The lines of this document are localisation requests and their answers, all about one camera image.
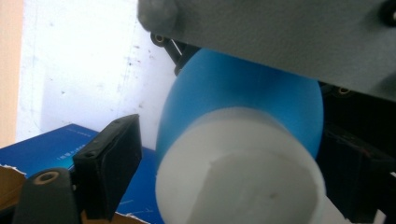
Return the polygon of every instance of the small hole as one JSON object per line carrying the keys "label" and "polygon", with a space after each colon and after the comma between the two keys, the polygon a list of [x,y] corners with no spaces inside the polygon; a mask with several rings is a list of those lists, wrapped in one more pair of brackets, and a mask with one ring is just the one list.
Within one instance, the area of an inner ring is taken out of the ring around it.
{"label": "small hole", "polygon": [[94,151],[90,151],[85,153],[85,157],[90,158],[90,157],[94,157],[95,156],[95,152]]}
{"label": "small hole", "polygon": [[36,185],[45,185],[45,184],[48,184],[48,183],[52,182],[53,180],[55,180],[58,176],[59,176],[58,172],[49,171],[49,172],[46,172],[46,173],[38,176],[35,179],[34,183]]}
{"label": "small hole", "polygon": [[341,95],[346,95],[346,94],[350,93],[350,90],[345,89],[345,88],[340,88],[340,89],[338,89],[338,93],[340,93]]}
{"label": "small hole", "polygon": [[155,40],[156,40],[158,43],[162,43],[162,42],[163,42],[163,36],[155,35]]}
{"label": "small hole", "polygon": [[41,181],[47,181],[47,180],[51,180],[53,177],[55,177],[54,174],[48,173],[48,174],[43,174],[40,176],[40,180]]}

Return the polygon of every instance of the blue cardboard box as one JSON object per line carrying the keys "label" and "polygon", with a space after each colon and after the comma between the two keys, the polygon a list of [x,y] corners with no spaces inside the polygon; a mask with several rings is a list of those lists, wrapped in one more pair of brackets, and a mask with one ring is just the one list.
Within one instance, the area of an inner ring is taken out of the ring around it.
{"label": "blue cardboard box", "polygon": [[[26,178],[44,169],[70,168],[73,156],[96,135],[97,132],[93,130],[70,124],[0,149],[0,165],[15,167]],[[148,223],[163,223],[155,200],[155,176],[155,153],[143,148],[143,159],[117,212],[138,217]],[[2,183],[5,184],[4,178],[0,173],[0,187]]]}

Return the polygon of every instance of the black bracket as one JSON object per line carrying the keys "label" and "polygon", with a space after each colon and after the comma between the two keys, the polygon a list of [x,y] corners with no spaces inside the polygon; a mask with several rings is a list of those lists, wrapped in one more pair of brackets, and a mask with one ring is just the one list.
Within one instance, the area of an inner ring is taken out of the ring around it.
{"label": "black bracket", "polygon": [[14,224],[80,223],[113,217],[142,159],[139,118],[116,119],[73,157],[72,171],[53,168],[22,187]]}

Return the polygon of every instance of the blue plastic bottle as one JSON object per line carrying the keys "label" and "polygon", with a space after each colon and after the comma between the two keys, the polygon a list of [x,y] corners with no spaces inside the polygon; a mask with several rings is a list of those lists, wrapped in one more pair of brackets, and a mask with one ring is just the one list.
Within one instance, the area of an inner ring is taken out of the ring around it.
{"label": "blue plastic bottle", "polygon": [[[324,197],[321,175],[313,159],[318,153],[322,125],[317,81],[201,49],[177,77],[163,109],[156,148],[157,200],[163,219],[170,223],[226,223],[233,214],[228,214],[231,207],[238,207],[239,217],[250,218],[251,222],[282,223],[288,218],[315,222]],[[261,167],[261,161],[268,162]],[[282,167],[289,167],[290,171],[285,172]],[[268,205],[266,194],[272,192],[274,198],[283,194],[291,200],[300,197],[298,193],[287,196],[288,186],[279,182],[290,178],[292,172],[309,179],[303,184],[291,184],[299,186],[303,195],[311,199],[308,204],[312,206],[306,208],[310,214],[298,217],[290,211],[290,217],[276,216],[274,209],[285,204],[278,201],[277,205]],[[227,179],[229,175],[260,178]],[[239,186],[241,181],[250,179],[257,181]],[[257,191],[268,179],[276,184]],[[219,186],[230,186],[232,195],[217,192]],[[312,186],[314,191],[307,190]],[[207,211],[208,206],[219,209],[222,206],[216,202],[225,202],[235,194],[239,201],[228,202],[231,207],[223,213]],[[257,200],[261,204],[247,205]],[[272,215],[265,215],[266,209]]]}

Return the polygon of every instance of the black plastic part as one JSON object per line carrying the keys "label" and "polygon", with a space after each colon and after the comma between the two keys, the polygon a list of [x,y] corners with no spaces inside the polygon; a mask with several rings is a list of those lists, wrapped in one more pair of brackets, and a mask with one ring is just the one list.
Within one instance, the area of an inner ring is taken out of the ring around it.
{"label": "black plastic part", "polygon": [[200,49],[193,45],[188,45],[174,39],[169,39],[161,35],[151,34],[151,41],[158,47],[165,48],[169,57],[175,63],[175,75],[178,75],[183,66]]}
{"label": "black plastic part", "polygon": [[138,115],[114,120],[73,157],[87,218],[113,218],[141,159]]}
{"label": "black plastic part", "polygon": [[396,0],[388,0],[379,10],[379,18],[389,27],[396,27]]}
{"label": "black plastic part", "polygon": [[0,223],[1,224],[11,224],[12,218],[14,217],[16,206],[10,206],[8,208],[0,210]]}
{"label": "black plastic part", "polygon": [[67,169],[54,168],[41,171],[31,176],[23,185],[13,224],[80,222]]}
{"label": "black plastic part", "polygon": [[373,223],[395,160],[327,124],[317,157],[327,196],[352,223]]}

